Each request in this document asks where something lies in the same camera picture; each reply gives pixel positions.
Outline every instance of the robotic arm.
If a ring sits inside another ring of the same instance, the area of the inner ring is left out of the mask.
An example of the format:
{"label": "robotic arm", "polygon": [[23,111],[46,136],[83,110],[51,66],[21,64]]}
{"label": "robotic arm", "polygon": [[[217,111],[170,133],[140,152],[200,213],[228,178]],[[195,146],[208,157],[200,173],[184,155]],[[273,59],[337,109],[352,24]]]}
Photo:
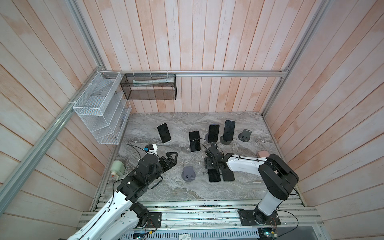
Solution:
{"label": "robotic arm", "polygon": [[161,178],[154,187],[162,181],[161,174],[176,165],[178,154],[167,152],[167,157],[159,157],[155,144],[147,145],[145,150],[147,154],[121,181],[105,206],[69,240],[118,239],[125,232],[147,223],[148,210],[136,200],[147,192],[148,185],[155,179]]}
{"label": "robotic arm", "polygon": [[227,153],[223,155],[216,145],[212,144],[205,154],[211,160],[211,165],[219,170],[248,172],[263,178],[268,192],[255,208],[255,220],[260,225],[265,225],[269,216],[288,199],[293,188],[299,181],[297,174],[275,154],[268,157],[242,157]]}

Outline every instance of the smartphone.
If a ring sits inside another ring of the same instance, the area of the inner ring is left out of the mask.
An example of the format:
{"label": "smartphone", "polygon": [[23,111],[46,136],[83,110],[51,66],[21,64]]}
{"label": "smartphone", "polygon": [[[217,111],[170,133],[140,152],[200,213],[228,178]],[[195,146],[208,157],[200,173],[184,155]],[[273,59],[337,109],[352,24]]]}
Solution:
{"label": "smartphone", "polygon": [[198,140],[199,138],[199,131],[189,132],[189,146],[191,148],[191,152],[200,151],[200,142]]}
{"label": "smartphone", "polygon": [[166,123],[158,125],[157,130],[159,131],[160,138],[163,143],[166,143],[171,140],[168,125]]}
{"label": "smartphone", "polygon": [[233,140],[233,133],[235,132],[235,121],[226,120],[224,126],[223,140],[230,141]]}
{"label": "smartphone", "polygon": [[218,130],[219,129],[220,129],[220,125],[219,124],[211,124],[211,125],[209,125],[208,142],[217,142]]}

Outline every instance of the light green container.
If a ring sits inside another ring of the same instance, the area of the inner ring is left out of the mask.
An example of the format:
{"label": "light green container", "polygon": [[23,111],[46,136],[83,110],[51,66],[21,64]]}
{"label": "light green container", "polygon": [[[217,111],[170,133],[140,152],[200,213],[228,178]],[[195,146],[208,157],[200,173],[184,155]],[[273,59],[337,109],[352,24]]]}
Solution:
{"label": "light green container", "polygon": [[120,177],[121,175],[123,175],[124,170],[125,170],[125,167],[121,161],[119,160],[113,161],[111,166],[111,177],[115,177],[115,176]]}

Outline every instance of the aluminum rail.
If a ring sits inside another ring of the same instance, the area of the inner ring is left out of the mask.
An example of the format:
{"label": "aluminum rail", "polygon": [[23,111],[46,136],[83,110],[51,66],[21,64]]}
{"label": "aluminum rail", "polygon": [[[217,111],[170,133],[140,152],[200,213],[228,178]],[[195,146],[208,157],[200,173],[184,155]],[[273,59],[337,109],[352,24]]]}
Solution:
{"label": "aluminum rail", "polygon": [[265,105],[265,109],[262,112],[263,117],[265,117],[268,114],[268,111],[271,109],[272,104],[274,103],[275,99],[277,98],[277,95],[280,93],[281,89],[283,88],[284,84],[286,83],[286,80],[288,79],[290,73],[295,68],[297,62],[300,60],[300,57],[303,55],[303,52],[305,51],[306,47],[308,46],[308,43],[311,41],[313,35],[315,34],[316,30],[318,29],[320,22],[324,18],[326,12],[332,5],[334,0],[323,0],[320,3],[320,6],[318,10],[316,11],[315,15],[313,16],[311,23],[306,30],[302,40],[300,41],[295,53],[293,54],[292,59],[288,63],[288,67],[286,68],[286,75],[283,76],[280,81],[278,82],[276,88],[272,92],[267,104]]}
{"label": "aluminum rail", "polygon": [[[96,75],[96,71],[102,67],[96,68],[86,81],[90,82]],[[63,130],[72,114],[74,113],[73,105],[84,92],[88,84],[83,84],[76,92],[71,101],[63,108],[55,121],[47,128],[45,133],[37,140],[36,144],[28,151],[17,168],[12,172],[11,176],[5,181],[0,188],[0,216],[5,212],[5,209],[11,203],[13,198],[19,192],[21,187],[27,181],[37,164],[51,147],[59,133]]]}
{"label": "aluminum rail", "polygon": [[284,77],[282,70],[233,71],[118,71],[121,74],[175,74],[176,77]]}

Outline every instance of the wooden wall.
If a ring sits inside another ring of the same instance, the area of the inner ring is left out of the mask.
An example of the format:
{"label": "wooden wall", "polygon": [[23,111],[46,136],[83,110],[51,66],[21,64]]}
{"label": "wooden wall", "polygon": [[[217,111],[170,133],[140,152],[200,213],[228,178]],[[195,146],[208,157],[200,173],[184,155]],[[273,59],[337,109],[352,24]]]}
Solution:
{"label": "wooden wall", "polygon": [[266,116],[332,239],[384,238],[383,13],[335,1]]}
{"label": "wooden wall", "polygon": [[[96,67],[65,1],[0,1],[0,185]],[[0,217],[1,239],[72,235],[110,148],[73,116]]]}
{"label": "wooden wall", "polygon": [[[319,0],[78,0],[108,70],[279,70]],[[137,112],[262,112],[278,78],[177,79]]]}

